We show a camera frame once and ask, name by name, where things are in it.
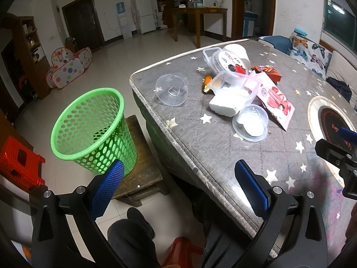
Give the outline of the red white snack bag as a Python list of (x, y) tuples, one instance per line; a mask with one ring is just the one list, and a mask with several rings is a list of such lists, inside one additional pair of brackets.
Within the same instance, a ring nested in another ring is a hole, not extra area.
[(245, 86), (247, 88), (257, 87), (257, 97), (286, 131), (295, 107), (269, 76), (265, 72), (257, 73), (253, 70), (249, 73)]

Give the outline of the white paper cup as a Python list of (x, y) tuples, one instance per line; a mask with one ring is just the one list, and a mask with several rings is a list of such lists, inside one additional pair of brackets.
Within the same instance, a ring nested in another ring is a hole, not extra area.
[(247, 51), (242, 45), (228, 44), (223, 49), (227, 53), (230, 62), (242, 62), (245, 65), (251, 63)]

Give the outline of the green plastic trash basket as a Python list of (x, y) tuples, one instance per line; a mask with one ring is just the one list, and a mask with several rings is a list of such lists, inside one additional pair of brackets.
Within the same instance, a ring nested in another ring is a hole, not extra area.
[(81, 95), (54, 124), (50, 138), (53, 154), (97, 175), (118, 159), (127, 176), (135, 167), (137, 151), (124, 109), (124, 98), (114, 88), (97, 88)]

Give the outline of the round table induction cooker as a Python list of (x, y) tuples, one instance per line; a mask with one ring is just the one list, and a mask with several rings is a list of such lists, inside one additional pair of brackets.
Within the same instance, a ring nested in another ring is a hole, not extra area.
[(335, 144), (356, 157), (356, 146), (341, 139), (338, 135), (339, 128), (343, 127), (356, 131), (356, 117), (349, 117), (344, 108), (340, 108), (330, 99), (317, 96), (311, 99), (307, 107), (307, 119), (315, 146), (320, 139)]

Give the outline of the dark wooden low stool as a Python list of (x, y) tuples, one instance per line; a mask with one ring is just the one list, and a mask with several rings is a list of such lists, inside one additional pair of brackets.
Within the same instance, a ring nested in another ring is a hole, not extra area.
[(137, 117), (132, 115), (126, 118), (126, 122), (137, 151), (137, 161), (133, 170), (119, 184), (112, 199), (133, 207), (140, 207), (142, 199), (156, 192), (168, 195), (170, 191), (156, 164)]

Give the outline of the dark clothing on sofa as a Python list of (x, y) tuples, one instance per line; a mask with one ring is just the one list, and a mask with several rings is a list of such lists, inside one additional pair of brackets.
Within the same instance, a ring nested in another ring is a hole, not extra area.
[(352, 90), (350, 89), (349, 85), (346, 84), (344, 81), (341, 80), (337, 80), (333, 77), (328, 77), (326, 79), (326, 81), (333, 86), (333, 88), (335, 90), (337, 90), (337, 92), (342, 95), (342, 97), (344, 99), (346, 99), (346, 101), (350, 101), (350, 99), (352, 98)]

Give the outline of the person's dark trouser leg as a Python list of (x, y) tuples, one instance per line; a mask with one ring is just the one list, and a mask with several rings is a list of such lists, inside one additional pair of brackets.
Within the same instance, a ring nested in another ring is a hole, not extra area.
[(113, 223), (107, 231), (108, 242), (127, 267), (160, 267), (153, 242), (155, 231), (135, 207), (127, 218)]

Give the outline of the clear round lid container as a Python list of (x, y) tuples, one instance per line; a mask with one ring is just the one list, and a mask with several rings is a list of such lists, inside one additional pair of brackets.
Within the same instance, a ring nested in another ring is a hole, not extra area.
[(232, 118), (236, 134), (248, 142), (260, 142), (268, 134), (269, 118), (266, 111), (258, 105), (248, 105)]

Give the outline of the blue and white sofa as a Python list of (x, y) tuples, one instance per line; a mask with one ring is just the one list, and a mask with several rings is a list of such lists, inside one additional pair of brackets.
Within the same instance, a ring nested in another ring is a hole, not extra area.
[(356, 67), (337, 51), (309, 38), (293, 34), (284, 36), (261, 36), (258, 42), (270, 46), (305, 65), (333, 86), (353, 109), (356, 109)]

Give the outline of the butterfly print pillow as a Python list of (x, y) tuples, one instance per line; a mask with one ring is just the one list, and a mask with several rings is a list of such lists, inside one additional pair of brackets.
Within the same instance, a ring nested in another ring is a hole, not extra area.
[(296, 33), (291, 35), (290, 40), (292, 43), (290, 57), (325, 80), (332, 52)]

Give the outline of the grey star patterned tablecloth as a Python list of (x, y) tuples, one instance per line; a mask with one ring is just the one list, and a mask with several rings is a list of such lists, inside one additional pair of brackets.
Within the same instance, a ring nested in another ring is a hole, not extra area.
[[(256, 234), (262, 220), (235, 179), (236, 161), (245, 160), (255, 173), (290, 194), (313, 191), (326, 227), (329, 257), (335, 258), (345, 244), (354, 201), (343, 197), (338, 170), (316, 155), (307, 107), (311, 99), (323, 96), (349, 117), (356, 117), (356, 111), (332, 86), (288, 55), (252, 40), (244, 41), (243, 47), (253, 65), (273, 65), (281, 74), (278, 88), (295, 107), (288, 129), (270, 118), (264, 140), (243, 140), (230, 118), (211, 111), (212, 96), (201, 90), (210, 69), (201, 50), (190, 51), (139, 70), (129, 79), (159, 159), (167, 170), (206, 191), (250, 235)], [(157, 98), (156, 82), (165, 74), (187, 78), (183, 105), (170, 107)]]

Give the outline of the red plastic stool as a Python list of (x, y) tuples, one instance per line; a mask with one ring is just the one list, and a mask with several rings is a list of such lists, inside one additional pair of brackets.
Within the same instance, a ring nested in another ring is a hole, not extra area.
[(194, 260), (203, 254), (203, 248), (193, 245), (186, 237), (177, 237), (170, 245), (162, 266), (195, 267)]
[(12, 136), (8, 136), (1, 148), (1, 176), (28, 193), (45, 185), (41, 178), (41, 167), (45, 162), (41, 155)]

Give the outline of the white foam food box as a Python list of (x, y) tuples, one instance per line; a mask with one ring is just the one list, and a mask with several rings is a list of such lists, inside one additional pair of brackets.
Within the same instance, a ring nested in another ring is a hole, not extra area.
[(257, 89), (251, 91), (245, 86), (224, 87), (215, 93), (209, 107), (219, 115), (234, 117), (253, 102), (257, 92)]

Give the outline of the orange snack wrapper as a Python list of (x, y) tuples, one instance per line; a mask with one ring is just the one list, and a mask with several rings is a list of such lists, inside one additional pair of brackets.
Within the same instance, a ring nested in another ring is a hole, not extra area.
[(277, 72), (276, 68), (271, 65), (264, 65), (264, 66), (253, 66), (251, 67), (252, 70), (255, 70), (257, 73), (265, 72), (268, 77), (274, 82), (278, 83), (281, 80), (281, 74)]

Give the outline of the clear plastic food box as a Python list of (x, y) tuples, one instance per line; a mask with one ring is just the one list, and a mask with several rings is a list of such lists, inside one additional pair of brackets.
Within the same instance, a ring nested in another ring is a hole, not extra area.
[(212, 80), (207, 84), (207, 87), (217, 94), (223, 88), (230, 88), (235, 86), (242, 86), (249, 76), (231, 71), (220, 71)]

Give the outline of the window with dark glass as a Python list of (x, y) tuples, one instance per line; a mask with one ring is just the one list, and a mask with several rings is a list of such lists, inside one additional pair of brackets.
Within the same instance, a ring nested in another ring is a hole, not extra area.
[(332, 0), (326, 0), (324, 30), (356, 54), (356, 18)]

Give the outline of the polka dot play tent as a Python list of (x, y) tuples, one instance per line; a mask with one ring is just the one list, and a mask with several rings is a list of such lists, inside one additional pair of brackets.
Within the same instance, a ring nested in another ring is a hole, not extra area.
[(51, 56), (52, 67), (45, 78), (50, 88), (63, 89), (72, 81), (83, 75), (91, 65), (93, 56), (89, 47), (77, 53), (60, 47)]

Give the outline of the round printed container lid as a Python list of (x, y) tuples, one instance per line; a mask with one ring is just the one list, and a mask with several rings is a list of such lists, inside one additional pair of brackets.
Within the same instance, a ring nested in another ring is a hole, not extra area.
[(238, 74), (247, 74), (247, 68), (242, 60), (232, 51), (219, 49), (211, 56), (211, 68), (219, 73), (230, 71)]

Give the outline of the dark wooden shelf cabinet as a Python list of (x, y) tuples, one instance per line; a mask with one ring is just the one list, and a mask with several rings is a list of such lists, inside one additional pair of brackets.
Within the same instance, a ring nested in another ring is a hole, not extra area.
[(12, 41), (20, 63), (17, 86), (26, 98), (44, 99), (50, 94), (45, 75), (50, 69), (32, 16), (6, 14), (12, 26)]

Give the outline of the dark wooden door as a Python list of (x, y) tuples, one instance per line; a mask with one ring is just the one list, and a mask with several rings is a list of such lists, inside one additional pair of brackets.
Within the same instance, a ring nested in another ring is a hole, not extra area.
[(95, 52), (104, 46), (94, 0), (75, 0), (63, 6), (62, 13), (69, 36), (79, 50), (89, 47)]

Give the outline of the water dispenser with bottle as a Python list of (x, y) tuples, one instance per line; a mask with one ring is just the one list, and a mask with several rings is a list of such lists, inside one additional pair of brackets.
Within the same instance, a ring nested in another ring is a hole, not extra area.
[(132, 35), (131, 28), (129, 26), (128, 18), (125, 14), (124, 2), (118, 2), (116, 4), (116, 9), (117, 9), (117, 17), (118, 17), (118, 21), (119, 21), (119, 27), (120, 27), (123, 38), (124, 39), (131, 38), (133, 35)]

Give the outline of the white refrigerator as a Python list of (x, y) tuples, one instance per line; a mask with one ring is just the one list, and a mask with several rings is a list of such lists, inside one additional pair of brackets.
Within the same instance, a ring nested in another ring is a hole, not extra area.
[(131, 0), (131, 11), (138, 34), (143, 35), (156, 29), (151, 0)]

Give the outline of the brown wooden table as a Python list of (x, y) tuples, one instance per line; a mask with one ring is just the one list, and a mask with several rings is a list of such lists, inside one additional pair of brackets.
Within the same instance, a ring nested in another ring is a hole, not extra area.
[(175, 42), (178, 41), (178, 28), (177, 28), (177, 15), (187, 14), (195, 16), (195, 31), (196, 31), (196, 42), (197, 48), (201, 47), (201, 16), (210, 14), (220, 14), (223, 18), (223, 42), (227, 41), (227, 9), (226, 8), (215, 8), (215, 7), (186, 7), (186, 8), (172, 8), (172, 23), (173, 23), (173, 39)]

